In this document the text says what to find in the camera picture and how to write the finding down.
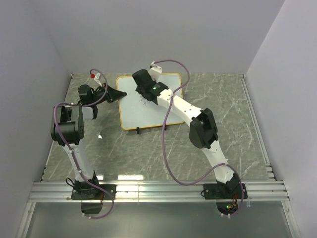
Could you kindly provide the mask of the yellow framed whiteboard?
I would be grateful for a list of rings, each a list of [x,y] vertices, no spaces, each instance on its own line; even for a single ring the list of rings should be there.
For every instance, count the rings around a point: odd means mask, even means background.
[[[163,73],[159,81],[167,85],[171,90],[181,86],[179,73]],[[167,109],[142,98],[135,91],[137,85],[131,75],[118,77],[116,87],[117,90],[127,93],[127,96],[119,100],[122,129],[134,130],[136,127],[162,126]],[[166,124],[174,125],[182,124],[183,122],[180,117],[170,112]]]

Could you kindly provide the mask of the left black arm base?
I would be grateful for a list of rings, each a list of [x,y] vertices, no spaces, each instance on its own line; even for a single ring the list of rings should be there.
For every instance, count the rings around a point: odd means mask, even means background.
[[[86,182],[76,181],[71,194],[71,200],[81,201],[81,211],[84,214],[98,214],[102,210],[102,203],[104,201],[111,201],[115,198],[116,187],[115,184],[98,184],[99,187],[107,191],[107,195],[103,191],[90,186]]]

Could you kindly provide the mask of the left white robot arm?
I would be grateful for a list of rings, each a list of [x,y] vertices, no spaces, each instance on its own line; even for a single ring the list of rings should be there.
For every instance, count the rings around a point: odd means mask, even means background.
[[[75,172],[75,182],[71,185],[73,189],[82,191],[88,199],[95,199],[101,188],[84,149],[84,121],[97,118],[98,104],[113,103],[127,96],[127,93],[106,84],[97,89],[83,84],[77,91],[80,98],[77,104],[60,103],[54,107],[51,137],[64,149],[72,164]]]

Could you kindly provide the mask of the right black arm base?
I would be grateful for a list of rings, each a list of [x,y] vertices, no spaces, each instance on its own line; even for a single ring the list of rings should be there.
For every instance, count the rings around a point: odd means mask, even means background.
[[[204,200],[215,200],[219,213],[228,218],[238,212],[238,201],[248,198],[246,186],[240,182],[232,190],[220,183],[204,183],[200,195]]]

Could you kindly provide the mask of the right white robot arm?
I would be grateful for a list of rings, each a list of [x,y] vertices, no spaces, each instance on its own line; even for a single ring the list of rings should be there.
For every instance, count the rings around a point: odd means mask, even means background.
[[[163,126],[170,112],[179,116],[189,127],[189,140],[206,156],[211,168],[198,181],[214,172],[219,194],[230,198],[236,189],[243,189],[237,172],[228,164],[220,147],[218,129],[210,109],[193,106],[175,94],[167,85],[156,81],[148,70],[141,69],[132,74],[137,85],[136,92],[149,102],[167,109]]]

